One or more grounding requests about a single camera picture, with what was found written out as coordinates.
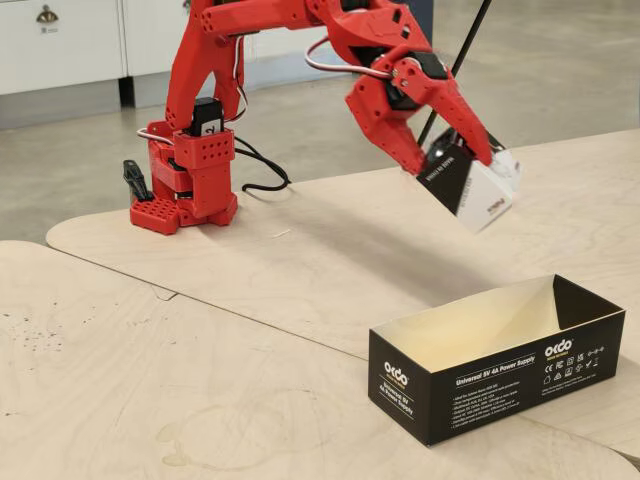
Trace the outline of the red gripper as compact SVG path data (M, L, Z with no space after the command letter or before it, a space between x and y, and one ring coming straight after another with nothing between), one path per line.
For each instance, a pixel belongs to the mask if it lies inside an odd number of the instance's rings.
M365 137L412 175L423 170L425 153L406 120L425 107L462 136L476 160L486 166L492 162L483 123L451 71L431 51L397 47L378 55L346 102Z

